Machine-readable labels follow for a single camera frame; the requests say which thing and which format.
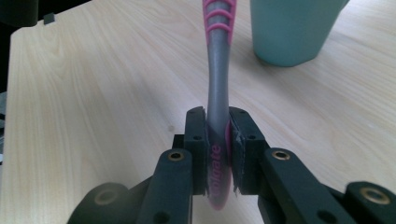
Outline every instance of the screw hole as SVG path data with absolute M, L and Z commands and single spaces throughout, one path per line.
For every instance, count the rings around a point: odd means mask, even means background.
M 319 210 L 318 211 L 318 217 L 329 224 L 335 224 L 337 223 L 337 218 L 330 212 L 324 211 L 324 210 Z
M 168 159 L 170 161 L 181 161 L 184 159 L 184 155 L 181 152 L 172 152 L 172 153 L 169 153 Z
M 284 151 L 274 151 L 272 155 L 280 161 L 287 161 L 290 159 L 290 155 Z
M 378 204 L 389 204 L 390 198 L 384 192 L 374 188 L 361 188 L 361 195 L 368 201 Z
M 114 203 L 119 194 L 114 189 L 103 189 L 98 194 L 96 194 L 94 201 L 98 205 L 107 205 Z
M 165 212 L 158 212 L 154 215 L 154 223 L 156 224 L 163 224 L 163 223 L 167 223 L 169 221 L 170 216 L 165 213 Z

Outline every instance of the cup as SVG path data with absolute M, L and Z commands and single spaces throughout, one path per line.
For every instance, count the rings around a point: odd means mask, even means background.
M 348 0 L 250 0 L 253 49 L 261 60 L 295 66 L 314 59 Z

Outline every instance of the pink and gray toothbrush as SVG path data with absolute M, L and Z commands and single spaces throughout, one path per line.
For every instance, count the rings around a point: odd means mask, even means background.
M 228 64 L 233 37 L 236 0 L 204 0 L 204 21 L 209 62 L 207 106 L 208 195 L 213 208 L 220 210 L 227 201 L 230 183 Z

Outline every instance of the table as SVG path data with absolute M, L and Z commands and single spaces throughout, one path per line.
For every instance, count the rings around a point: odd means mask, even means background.
M 1 223 L 65 223 L 92 188 L 152 175 L 207 102 L 199 1 L 94 0 L 12 36 Z M 249 1 L 238 2 L 230 104 L 270 146 L 296 153 L 322 183 L 367 180 L 396 192 L 396 3 L 351 1 L 319 56 L 260 63 Z M 257 197 L 230 193 L 193 223 L 262 223 Z

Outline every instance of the dark background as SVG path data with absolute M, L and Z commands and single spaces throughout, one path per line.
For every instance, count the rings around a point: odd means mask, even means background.
M 39 0 L 38 20 L 42 20 L 44 15 L 51 12 L 57 14 L 88 1 L 89 0 Z M 18 29 L 18 27 L 12 27 L 0 22 L 0 92 L 7 90 L 10 36 Z

